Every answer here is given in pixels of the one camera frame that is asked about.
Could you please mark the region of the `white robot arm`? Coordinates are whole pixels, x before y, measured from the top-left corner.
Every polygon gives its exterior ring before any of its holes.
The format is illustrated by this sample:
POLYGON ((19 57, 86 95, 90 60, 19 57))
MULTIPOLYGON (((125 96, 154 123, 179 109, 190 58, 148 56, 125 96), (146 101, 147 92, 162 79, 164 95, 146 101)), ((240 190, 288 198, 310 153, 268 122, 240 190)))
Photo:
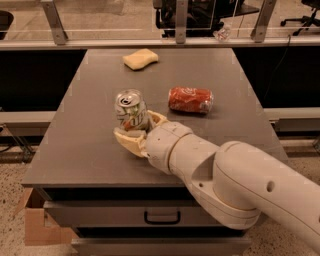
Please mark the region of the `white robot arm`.
POLYGON ((178 177, 218 222, 244 230, 264 213, 320 251, 319 185, 247 143, 217 146, 153 111, 116 114, 117 141, 178 177))

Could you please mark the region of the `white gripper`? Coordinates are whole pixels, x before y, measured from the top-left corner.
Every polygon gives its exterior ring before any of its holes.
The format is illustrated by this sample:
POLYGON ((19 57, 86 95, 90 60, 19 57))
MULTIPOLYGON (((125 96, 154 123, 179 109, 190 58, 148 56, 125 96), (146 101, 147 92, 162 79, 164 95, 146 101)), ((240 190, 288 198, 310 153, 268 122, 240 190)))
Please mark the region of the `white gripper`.
POLYGON ((129 152, 141 158, 147 156, 153 167, 170 175, 169 160, 173 148, 193 131, 179 122, 167 122, 167 117, 158 112, 148 110, 147 114, 149 129, 153 129, 148 135, 144 130, 125 131, 119 127, 113 130, 113 134, 129 152))

